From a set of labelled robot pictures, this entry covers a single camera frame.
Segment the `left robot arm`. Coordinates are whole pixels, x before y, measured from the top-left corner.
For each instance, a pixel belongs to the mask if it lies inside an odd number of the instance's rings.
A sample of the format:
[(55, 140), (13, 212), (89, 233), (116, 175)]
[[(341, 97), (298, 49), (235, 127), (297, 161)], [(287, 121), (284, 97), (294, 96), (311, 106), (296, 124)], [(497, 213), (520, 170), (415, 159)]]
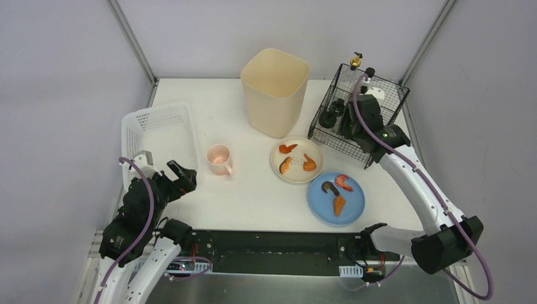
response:
[(193, 249), (193, 229), (170, 219), (159, 226), (165, 207), (197, 186), (197, 172), (167, 162), (176, 175), (168, 178), (144, 160), (120, 157), (121, 165), (135, 170), (123, 205), (104, 228), (99, 247), (98, 285), (94, 303), (145, 303), (156, 283), (182, 250)]

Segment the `soy sauce bottle red label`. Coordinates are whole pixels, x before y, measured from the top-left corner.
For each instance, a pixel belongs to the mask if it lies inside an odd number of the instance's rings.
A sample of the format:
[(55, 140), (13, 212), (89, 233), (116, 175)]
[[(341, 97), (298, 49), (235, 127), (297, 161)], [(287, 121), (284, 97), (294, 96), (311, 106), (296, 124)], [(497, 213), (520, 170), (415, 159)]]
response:
[(370, 86), (371, 86), (371, 81), (372, 81), (372, 78), (375, 74), (375, 69), (372, 68), (372, 67), (368, 67), (365, 69), (365, 72), (364, 74), (362, 75), (362, 81), (360, 83), (360, 93), (361, 94), (365, 94)]

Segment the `pink mug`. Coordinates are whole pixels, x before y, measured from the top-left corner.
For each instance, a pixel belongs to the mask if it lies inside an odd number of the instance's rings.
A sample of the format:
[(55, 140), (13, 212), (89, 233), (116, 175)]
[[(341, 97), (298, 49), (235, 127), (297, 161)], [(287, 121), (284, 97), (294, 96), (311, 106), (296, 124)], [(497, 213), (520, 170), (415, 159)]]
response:
[(207, 153), (206, 159), (210, 170), (216, 175), (233, 175), (233, 162), (231, 151), (223, 144), (211, 146)]

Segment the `beige plastic bin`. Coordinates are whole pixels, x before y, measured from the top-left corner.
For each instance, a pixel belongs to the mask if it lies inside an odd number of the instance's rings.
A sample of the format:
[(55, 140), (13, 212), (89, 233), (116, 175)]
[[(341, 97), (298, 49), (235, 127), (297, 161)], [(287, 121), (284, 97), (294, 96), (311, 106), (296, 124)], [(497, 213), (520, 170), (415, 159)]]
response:
[(279, 49), (256, 54), (240, 74), (250, 125), (286, 137), (300, 116), (310, 71), (307, 61)]

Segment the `clear glass bottle gold cap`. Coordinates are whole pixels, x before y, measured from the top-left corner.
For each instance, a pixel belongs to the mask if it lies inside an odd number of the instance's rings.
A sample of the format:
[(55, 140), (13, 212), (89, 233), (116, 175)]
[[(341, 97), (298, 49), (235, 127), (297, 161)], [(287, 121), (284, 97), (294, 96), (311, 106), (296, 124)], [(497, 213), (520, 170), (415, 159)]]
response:
[(363, 54), (355, 52), (355, 56), (350, 60), (347, 67), (342, 68), (341, 87), (349, 93), (352, 93), (356, 82), (361, 77), (359, 67), (362, 64)]

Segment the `beige plate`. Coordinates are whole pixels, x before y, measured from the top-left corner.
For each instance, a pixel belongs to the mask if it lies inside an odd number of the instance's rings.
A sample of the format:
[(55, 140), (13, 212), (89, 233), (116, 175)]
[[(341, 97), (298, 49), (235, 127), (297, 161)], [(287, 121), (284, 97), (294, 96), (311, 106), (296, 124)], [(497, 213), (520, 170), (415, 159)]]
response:
[[(298, 146), (294, 148), (292, 152), (282, 154), (279, 152), (279, 146), (281, 144), (297, 144)], [(306, 172), (303, 170), (303, 162), (305, 161), (305, 157), (303, 155), (305, 153), (316, 162), (316, 170), (311, 172)], [(293, 158), (293, 162), (289, 170), (285, 174), (281, 174), (279, 172), (279, 165), (288, 156)], [(286, 137), (279, 140), (272, 149), (270, 154), (270, 163), (274, 172), (281, 179), (294, 184), (303, 184), (313, 181), (320, 174), (324, 165), (324, 157), (319, 146), (312, 140), (305, 137)]]

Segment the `blue plate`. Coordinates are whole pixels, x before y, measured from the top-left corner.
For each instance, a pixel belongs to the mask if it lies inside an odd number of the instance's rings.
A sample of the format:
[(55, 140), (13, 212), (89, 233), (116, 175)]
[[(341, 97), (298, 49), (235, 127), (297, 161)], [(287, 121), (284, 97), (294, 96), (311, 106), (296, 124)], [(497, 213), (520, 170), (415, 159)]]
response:
[[(354, 188), (353, 192), (345, 191), (338, 187), (335, 178), (342, 173), (329, 172), (319, 175), (310, 185), (308, 190), (308, 204), (312, 212), (322, 221), (335, 225), (346, 226), (356, 221), (365, 209), (365, 195), (357, 181), (349, 177), (347, 183)], [(321, 185), (325, 181), (332, 182), (341, 196), (346, 200), (340, 217), (335, 216), (333, 201), (335, 195), (329, 191), (323, 192)]]

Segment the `black lid jar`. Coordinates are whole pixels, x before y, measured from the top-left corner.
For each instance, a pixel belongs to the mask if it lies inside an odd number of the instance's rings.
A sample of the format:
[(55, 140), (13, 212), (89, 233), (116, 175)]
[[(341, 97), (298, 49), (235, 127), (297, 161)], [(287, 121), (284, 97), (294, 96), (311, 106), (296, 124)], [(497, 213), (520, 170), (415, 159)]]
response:
[(331, 103), (330, 113), (332, 113), (335, 117), (340, 117), (343, 115), (345, 108), (345, 100), (338, 98)]
[(337, 123), (337, 116), (331, 110), (323, 111), (319, 116), (319, 125), (322, 128), (330, 130), (331, 132), (335, 131), (336, 123)]

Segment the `white plastic basket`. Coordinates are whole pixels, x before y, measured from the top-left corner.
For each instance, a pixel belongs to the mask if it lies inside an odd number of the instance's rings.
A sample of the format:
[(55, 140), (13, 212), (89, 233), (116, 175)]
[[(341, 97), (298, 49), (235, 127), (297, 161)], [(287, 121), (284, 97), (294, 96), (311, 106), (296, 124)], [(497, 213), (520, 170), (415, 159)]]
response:
[(170, 160), (187, 169), (199, 170), (198, 137), (191, 108), (186, 102), (152, 106), (127, 114), (122, 119), (122, 157), (139, 159), (143, 151), (151, 153), (153, 167), (168, 178), (175, 174), (167, 166)]

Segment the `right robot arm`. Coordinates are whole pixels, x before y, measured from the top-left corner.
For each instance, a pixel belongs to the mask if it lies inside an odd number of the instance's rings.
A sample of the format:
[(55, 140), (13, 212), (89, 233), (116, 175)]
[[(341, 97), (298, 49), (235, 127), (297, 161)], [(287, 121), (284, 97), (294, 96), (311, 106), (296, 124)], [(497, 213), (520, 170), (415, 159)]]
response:
[(413, 231), (384, 223), (368, 227), (374, 248), (410, 256), (428, 274), (472, 254), (479, 257), (476, 245), (483, 223), (477, 216), (466, 216), (439, 189), (399, 126), (383, 125), (377, 99), (371, 94), (350, 96), (344, 117), (353, 140), (393, 178), (423, 228)]

